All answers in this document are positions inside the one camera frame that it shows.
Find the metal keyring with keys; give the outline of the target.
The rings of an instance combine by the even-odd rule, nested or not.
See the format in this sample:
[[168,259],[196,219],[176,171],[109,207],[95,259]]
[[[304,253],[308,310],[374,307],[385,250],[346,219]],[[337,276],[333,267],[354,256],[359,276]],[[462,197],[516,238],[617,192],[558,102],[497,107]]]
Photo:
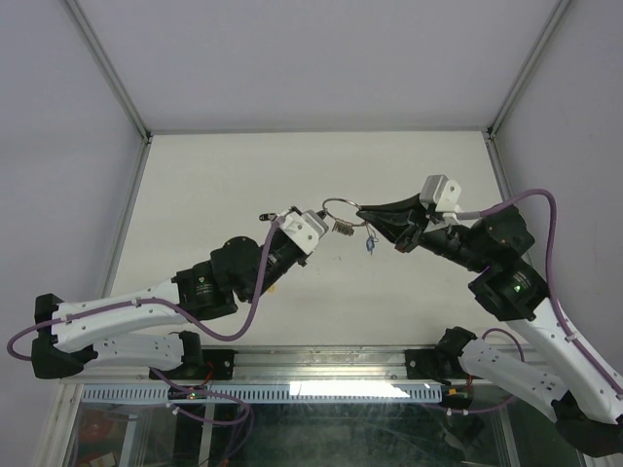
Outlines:
[[356,216],[361,205],[348,198],[330,197],[321,203],[327,218],[333,221],[332,232],[351,237],[359,229],[365,228],[367,222]]

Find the key with blue tag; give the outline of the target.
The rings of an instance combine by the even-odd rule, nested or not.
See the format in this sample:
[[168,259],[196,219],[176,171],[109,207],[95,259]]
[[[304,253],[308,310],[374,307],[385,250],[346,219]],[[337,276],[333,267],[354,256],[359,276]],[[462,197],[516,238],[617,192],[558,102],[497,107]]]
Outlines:
[[374,254],[374,250],[376,248],[376,244],[379,242],[377,234],[374,230],[367,230],[367,238],[366,238],[366,251],[370,254]]

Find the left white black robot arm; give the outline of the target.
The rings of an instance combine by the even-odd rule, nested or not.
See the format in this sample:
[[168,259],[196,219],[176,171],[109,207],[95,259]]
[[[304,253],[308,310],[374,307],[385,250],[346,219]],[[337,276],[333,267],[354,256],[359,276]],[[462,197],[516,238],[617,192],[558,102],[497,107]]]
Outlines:
[[146,330],[192,323],[217,341],[239,339],[260,297],[293,266],[304,264],[320,239],[306,228],[272,226],[262,245],[234,237],[207,261],[138,292],[81,303],[42,295],[34,310],[34,375],[61,379],[96,366],[143,366],[195,377],[204,363],[197,334],[158,338]]

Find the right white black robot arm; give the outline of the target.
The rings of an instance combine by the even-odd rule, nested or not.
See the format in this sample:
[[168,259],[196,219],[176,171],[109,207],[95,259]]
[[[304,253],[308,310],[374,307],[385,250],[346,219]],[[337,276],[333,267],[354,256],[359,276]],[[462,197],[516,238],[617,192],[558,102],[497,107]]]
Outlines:
[[603,457],[622,450],[622,377],[563,312],[552,275],[523,256],[534,238],[513,200],[484,211],[441,209],[420,195],[357,211],[401,253],[420,247],[469,271],[476,302],[527,341],[547,371],[497,353],[475,334],[447,330],[420,366],[443,384],[461,372],[486,379],[550,419],[575,449]]

